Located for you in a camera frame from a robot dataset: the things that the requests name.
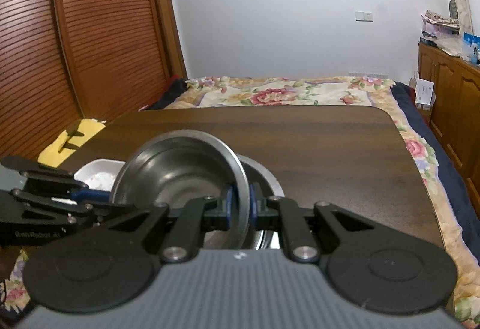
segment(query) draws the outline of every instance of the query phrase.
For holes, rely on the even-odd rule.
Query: wooden door frame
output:
[[[169,73],[187,78],[172,0],[155,0],[155,6]]]

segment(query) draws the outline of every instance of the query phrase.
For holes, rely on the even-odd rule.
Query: wall outlet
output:
[[[365,13],[360,11],[355,11],[355,19],[357,22],[365,21]]]
[[[366,72],[349,72],[350,77],[369,77],[369,78],[381,78],[389,79],[390,75],[385,73],[366,73]]]
[[[355,19],[357,22],[373,22],[374,15],[371,12],[355,11]]]
[[[363,13],[363,19],[366,22],[373,22],[374,21],[374,15],[371,12],[364,12]]]

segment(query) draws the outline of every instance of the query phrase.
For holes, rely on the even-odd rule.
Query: light switch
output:
[[[371,12],[364,12],[363,13],[363,20],[366,22],[373,22],[374,15]]]
[[[365,13],[360,11],[355,11],[355,19],[357,22],[364,22],[365,21]]]

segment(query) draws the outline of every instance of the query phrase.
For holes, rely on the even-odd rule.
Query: yellow cloth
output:
[[[69,138],[66,130],[61,132],[57,139],[40,153],[38,162],[50,167],[58,167],[75,152],[74,149],[64,148],[66,143],[81,147],[104,127],[105,125],[103,123],[94,119],[82,119],[81,123],[78,125],[77,131],[83,133],[83,136],[73,136]]]

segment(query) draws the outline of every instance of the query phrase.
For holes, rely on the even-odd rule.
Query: gray ribbed platform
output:
[[[17,327],[462,328],[441,309],[411,317],[362,310],[338,296],[314,265],[292,263],[277,249],[243,252],[246,256],[238,251],[202,250],[189,263],[164,267],[142,295],[121,307],[93,315],[68,315],[38,307]]]

